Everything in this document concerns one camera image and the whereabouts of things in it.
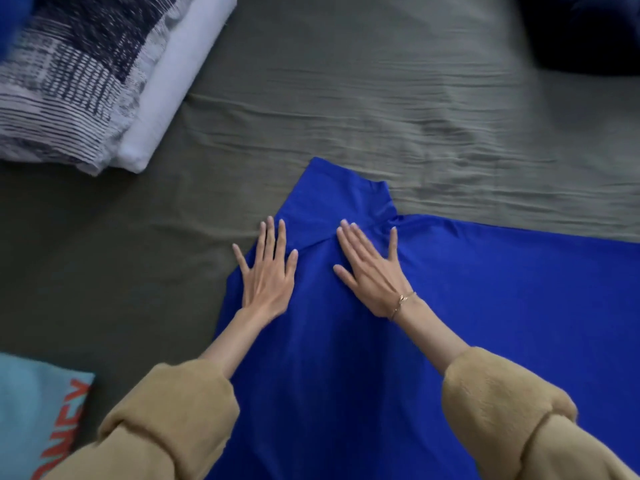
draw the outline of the tan fleece jacket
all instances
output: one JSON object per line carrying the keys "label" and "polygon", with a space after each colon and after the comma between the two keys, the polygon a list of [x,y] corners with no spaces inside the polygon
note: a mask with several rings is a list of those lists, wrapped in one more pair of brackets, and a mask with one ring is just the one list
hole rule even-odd
{"label": "tan fleece jacket", "polygon": [[[442,407],[484,480],[639,480],[575,424],[571,398],[507,359],[471,348],[448,368]],[[47,480],[201,480],[239,409],[210,362],[157,365],[102,423],[99,439]]]}

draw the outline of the bracelet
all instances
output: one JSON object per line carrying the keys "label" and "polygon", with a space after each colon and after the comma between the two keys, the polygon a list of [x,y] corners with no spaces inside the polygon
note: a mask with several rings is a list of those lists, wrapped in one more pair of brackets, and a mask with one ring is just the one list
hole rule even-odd
{"label": "bracelet", "polygon": [[398,300],[398,304],[396,306],[396,309],[394,310],[394,312],[391,314],[391,318],[389,318],[389,320],[394,321],[394,318],[396,317],[396,313],[398,313],[398,310],[400,309],[400,307],[402,306],[402,304],[407,301],[409,298],[411,298],[413,295],[415,295],[415,291],[412,291],[411,293],[409,293],[408,295],[400,295],[400,299]]}

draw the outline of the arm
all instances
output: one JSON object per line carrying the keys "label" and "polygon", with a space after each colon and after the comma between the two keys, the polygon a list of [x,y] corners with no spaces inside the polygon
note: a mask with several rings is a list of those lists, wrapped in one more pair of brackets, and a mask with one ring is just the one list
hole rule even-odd
{"label": "arm", "polygon": [[340,247],[353,269],[338,277],[377,317],[396,322],[444,375],[442,409],[484,480],[638,480],[616,455],[575,424],[571,398],[533,372],[469,347],[413,293],[397,257],[343,221]]}
{"label": "arm", "polygon": [[244,281],[242,309],[199,359],[156,365],[107,415],[98,441],[64,460],[47,480],[203,479],[239,414],[229,379],[260,331],[289,304],[298,254],[293,251],[285,266],[285,242],[281,221],[276,246],[270,217],[260,225],[252,269],[234,245]]}

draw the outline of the person's right hand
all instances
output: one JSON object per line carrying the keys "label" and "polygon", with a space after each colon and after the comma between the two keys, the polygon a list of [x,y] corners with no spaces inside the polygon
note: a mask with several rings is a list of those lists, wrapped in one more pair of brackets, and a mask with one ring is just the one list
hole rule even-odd
{"label": "person's right hand", "polygon": [[340,222],[337,235],[353,274],[339,264],[333,266],[334,272],[371,313],[390,319],[400,297],[413,292],[398,261],[397,229],[391,229],[388,259],[380,256],[356,223],[349,226],[349,223],[343,220]]}

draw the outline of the white blanket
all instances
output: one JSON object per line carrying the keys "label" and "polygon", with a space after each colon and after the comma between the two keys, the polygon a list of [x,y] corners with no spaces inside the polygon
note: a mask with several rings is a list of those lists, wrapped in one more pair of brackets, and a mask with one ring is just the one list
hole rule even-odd
{"label": "white blanket", "polygon": [[140,95],[140,108],[111,166],[144,170],[237,0],[193,0]]}

